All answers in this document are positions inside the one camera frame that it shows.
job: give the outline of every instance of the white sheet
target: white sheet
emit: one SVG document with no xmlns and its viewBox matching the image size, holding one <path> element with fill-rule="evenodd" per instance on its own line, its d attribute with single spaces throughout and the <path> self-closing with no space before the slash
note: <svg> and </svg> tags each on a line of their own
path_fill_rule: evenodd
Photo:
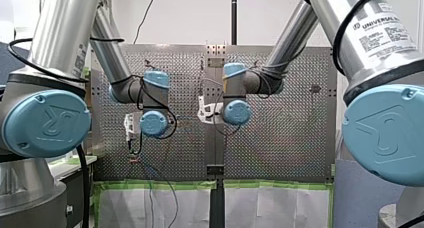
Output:
<svg viewBox="0 0 424 228">
<path fill-rule="evenodd" d="M 330 191 L 228 188 L 226 228 L 327 228 Z"/>
<path fill-rule="evenodd" d="M 100 196 L 99 228 L 152 227 L 149 190 L 106 190 Z M 178 217 L 172 227 L 209 228 L 210 190 L 176 191 Z M 170 190 L 153 190 L 154 228 L 167 228 L 175 215 Z"/>
</svg>

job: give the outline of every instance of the blue logo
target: blue logo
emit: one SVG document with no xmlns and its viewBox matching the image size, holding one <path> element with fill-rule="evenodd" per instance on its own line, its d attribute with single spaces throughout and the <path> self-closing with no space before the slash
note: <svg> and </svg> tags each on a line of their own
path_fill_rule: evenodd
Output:
<svg viewBox="0 0 424 228">
<path fill-rule="evenodd" d="M 58 106 L 49 106 L 45 109 L 48 121 L 42 127 L 44 137 L 41 140 L 72 142 L 79 112 Z"/>
</svg>

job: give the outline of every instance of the silver metal tube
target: silver metal tube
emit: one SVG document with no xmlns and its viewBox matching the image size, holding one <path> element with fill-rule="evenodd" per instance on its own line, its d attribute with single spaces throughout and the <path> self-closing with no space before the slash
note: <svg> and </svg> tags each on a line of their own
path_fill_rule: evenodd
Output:
<svg viewBox="0 0 424 228">
<path fill-rule="evenodd" d="M 97 16 L 93 25 L 92 36 L 102 39 L 119 38 L 118 32 L 113 20 L 109 22 L 107 12 L 103 7 L 97 10 Z M 122 54 L 118 42 L 91 41 L 91 46 L 96 52 L 97 59 L 100 62 L 110 83 L 117 83 L 131 77 L 127 61 Z"/>
<path fill-rule="evenodd" d="M 311 0 L 330 43 L 358 1 Z M 356 13 L 343 35 L 339 57 L 349 81 L 348 103 L 367 89 L 422 71 L 424 58 L 386 0 L 371 0 Z"/>
<path fill-rule="evenodd" d="M 59 75 L 80 78 L 98 0 L 45 0 L 29 59 Z"/>
<path fill-rule="evenodd" d="M 301 0 L 268 57 L 264 72 L 276 78 L 284 78 L 289 65 L 287 62 L 301 52 L 317 25 L 314 10 Z"/>
</svg>

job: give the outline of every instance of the perforated metal panel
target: perforated metal panel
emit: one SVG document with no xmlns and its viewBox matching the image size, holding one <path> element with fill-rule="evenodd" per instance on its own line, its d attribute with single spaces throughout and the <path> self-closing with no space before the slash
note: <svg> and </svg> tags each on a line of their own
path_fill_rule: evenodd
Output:
<svg viewBox="0 0 424 228">
<path fill-rule="evenodd" d="M 263 64 L 270 51 L 271 47 L 230 46 L 227 61 L 250 65 L 258 60 L 258 64 Z M 134 74 L 142 75 L 148 60 L 171 77 L 169 104 L 178 117 L 178 131 L 169 140 L 149 139 L 143 145 L 147 162 L 170 180 L 205 180 L 206 132 L 196 114 L 206 48 L 128 45 L 124 52 Z M 116 104 L 109 99 L 107 79 L 93 60 L 93 74 L 99 78 L 94 77 L 92 84 L 93 142 L 103 150 L 95 178 L 143 179 L 142 166 L 129 165 L 123 127 L 125 114 L 137 111 L 136 105 Z M 312 85 L 320 86 L 320 92 L 311 93 Z M 225 177 L 310 182 L 330 177 L 334 162 L 335 87 L 330 50 L 306 49 L 291 66 L 282 95 L 268 100 L 249 96 L 253 119 L 226 141 Z"/>
<path fill-rule="evenodd" d="M 205 47 L 135 45 L 124 47 L 124 53 L 133 74 L 143 75 L 148 69 L 145 67 L 145 60 L 148 60 L 170 75 L 169 105 L 177 116 L 178 130 L 170 139 L 145 141 L 142 154 L 146 161 L 171 180 L 205 180 L 205 133 L 203 124 L 196 116 Z M 101 137 L 93 137 L 93 140 L 103 140 L 104 157 L 99 160 L 95 178 L 146 178 L 141 164 L 129 165 L 125 141 L 124 117 L 137 111 L 136 105 L 113 103 L 108 96 L 107 78 L 103 72 L 100 76 L 98 86 L 101 95 L 97 98 L 100 100 L 101 115 L 96 116 L 100 116 L 98 126 Z"/>
<path fill-rule="evenodd" d="M 263 65 L 271 50 L 228 47 L 228 62 Z M 290 66 L 285 89 L 249 95 L 253 117 L 226 139 L 227 179 L 326 181 L 335 144 L 336 73 L 329 48 L 307 48 Z"/>
</svg>

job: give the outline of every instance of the light blue end cap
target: light blue end cap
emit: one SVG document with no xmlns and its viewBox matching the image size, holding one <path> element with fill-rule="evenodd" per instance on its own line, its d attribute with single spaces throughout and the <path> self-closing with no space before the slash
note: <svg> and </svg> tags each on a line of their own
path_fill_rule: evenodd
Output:
<svg viewBox="0 0 424 228">
<path fill-rule="evenodd" d="M 406 186 L 424 186 L 424 88 L 384 85 L 348 107 L 343 137 L 371 173 Z"/>
<path fill-rule="evenodd" d="M 91 117 L 84 101 L 62 90 L 35 93 L 6 117 L 2 134 L 8 148 L 24 157 L 50 158 L 81 144 Z"/>
<path fill-rule="evenodd" d="M 169 75 L 162 71 L 146 71 L 143 80 L 162 89 L 169 89 Z"/>
<path fill-rule="evenodd" d="M 140 130 L 146 136 L 159 137 L 167 127 L 168 121 L 159 111 L 148 111 L 140 119 Z"/>
<path fill-rule="evenodd" d="M 224 65 L 224 79 L 246 72 L 246 67 L 242 63 L 228 63 Z"/>
<path fill-rule="evenodd" d="M 230 102 L 225 107 L 224 120 L 231 125 L 244 125 L 252 115 L 249 104 L 242 100 Z"/>
</svg>

